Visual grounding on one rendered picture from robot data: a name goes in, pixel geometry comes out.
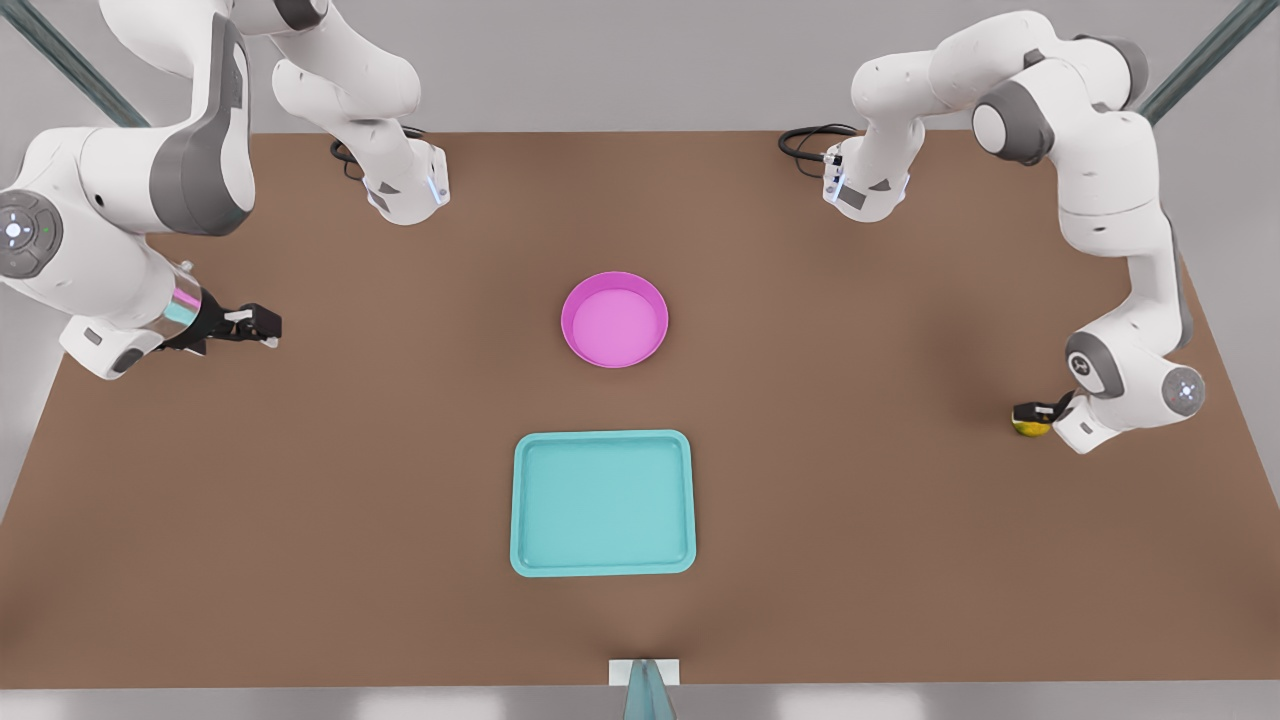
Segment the pink round plate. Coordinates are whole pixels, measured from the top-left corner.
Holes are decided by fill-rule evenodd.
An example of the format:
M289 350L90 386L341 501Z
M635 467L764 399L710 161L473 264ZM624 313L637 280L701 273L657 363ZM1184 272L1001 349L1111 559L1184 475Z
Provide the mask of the pink round plate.
M663 343L669 310L662 292L628 272L603 272L581 281L559 316L568 347L584 361L609 369L632 366Z

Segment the teal rectangular tray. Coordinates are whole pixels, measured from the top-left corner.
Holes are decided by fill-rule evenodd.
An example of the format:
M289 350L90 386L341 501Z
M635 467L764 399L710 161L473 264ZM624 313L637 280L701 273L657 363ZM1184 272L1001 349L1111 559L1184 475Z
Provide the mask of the teal rectangular tray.
M545 432L516 445L509 564L521 577L678 574L696 553L681 432Z

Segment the silver frame post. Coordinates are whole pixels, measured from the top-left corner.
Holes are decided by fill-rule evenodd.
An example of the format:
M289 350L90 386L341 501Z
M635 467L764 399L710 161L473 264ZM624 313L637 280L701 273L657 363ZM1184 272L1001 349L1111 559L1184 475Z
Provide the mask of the silver frame post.
M623 720L677 720L668 687L646 661L635 664L626 685Z
M1280 0L1240 0L1137 111L1157 124L1279 6Z
M0 0L0 17L113 123L129 128L150 127L137 109L29 0Z

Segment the white post foot plate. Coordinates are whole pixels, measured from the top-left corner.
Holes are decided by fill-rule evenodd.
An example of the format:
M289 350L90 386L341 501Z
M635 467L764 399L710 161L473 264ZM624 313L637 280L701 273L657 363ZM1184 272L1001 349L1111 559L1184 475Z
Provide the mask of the white post foot plate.
M608 661L608 684L627 685L634 666L637 662L640 662L640 659L611 659ZM649 659L646 662L660 674L660 679L667 687L681 684L680 661L677 659Z

